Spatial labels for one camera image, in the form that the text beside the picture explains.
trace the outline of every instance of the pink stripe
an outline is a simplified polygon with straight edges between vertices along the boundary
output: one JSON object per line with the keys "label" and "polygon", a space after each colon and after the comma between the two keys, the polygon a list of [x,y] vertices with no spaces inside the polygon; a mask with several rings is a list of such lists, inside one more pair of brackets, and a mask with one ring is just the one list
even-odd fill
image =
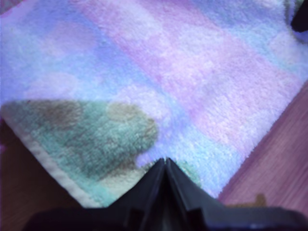
{"label": "pink stripe", "polygon": [[252,138],[243,137],[249,119],[260,120],[263,112],[274,122],[302,84],[187,0],[71,1],[173,95],[205,135],[244,155],[255,145],[244,145]]}

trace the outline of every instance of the fluffy towel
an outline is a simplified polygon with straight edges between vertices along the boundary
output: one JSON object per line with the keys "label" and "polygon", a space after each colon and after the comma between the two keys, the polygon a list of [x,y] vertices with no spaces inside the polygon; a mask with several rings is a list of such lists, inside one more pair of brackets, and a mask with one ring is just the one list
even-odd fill
{"label": "fluffy towel", "polygon": [[25,0],[1,16],[1,116],[84,207],[166,156],[217,197],[308,79],[299,5]]}

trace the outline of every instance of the pastel fabric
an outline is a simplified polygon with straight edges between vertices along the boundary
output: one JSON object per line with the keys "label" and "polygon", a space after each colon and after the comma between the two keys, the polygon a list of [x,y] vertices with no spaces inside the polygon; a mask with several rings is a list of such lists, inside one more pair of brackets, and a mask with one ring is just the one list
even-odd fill
{"label": "pastel fabric", "polygon": [[217,197],[308,79],[298,5],[25,0],[1,15],[1,116],[84,207],[161,157]]}

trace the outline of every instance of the black plastic object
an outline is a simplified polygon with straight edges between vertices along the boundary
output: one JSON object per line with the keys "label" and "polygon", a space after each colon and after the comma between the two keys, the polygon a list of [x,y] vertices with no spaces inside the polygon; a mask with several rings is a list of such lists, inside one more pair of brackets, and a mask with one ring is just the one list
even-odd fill
{"label": "black plastic object", "polygon": [[308,30],[308,0],[304,0],[302,3],[291,22],[291,26],[297,32]]}
{"label": "black plastic object", "polygon": [[171,159],[160,159],[107,208],[55,209],[24,231],[308,231],[308,220],[282,208],[228,208],[195,185]]}

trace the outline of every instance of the brown wooden floor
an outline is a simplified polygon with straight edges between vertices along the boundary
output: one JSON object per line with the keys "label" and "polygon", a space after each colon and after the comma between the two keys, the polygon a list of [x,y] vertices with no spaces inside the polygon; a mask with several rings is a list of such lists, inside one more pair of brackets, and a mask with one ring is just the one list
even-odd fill
{"label": "brown wooden floor", "polygon": [[224,204],[254,201],[308,217],[308,82],[219,196]]}
{"label": "brown wooden floor", "polygon": [[[3,124],[1,230],[19,231],[36,212],[79,207]],[[283,206],[308,216],[308,83],[219,196],[227,205]]]}

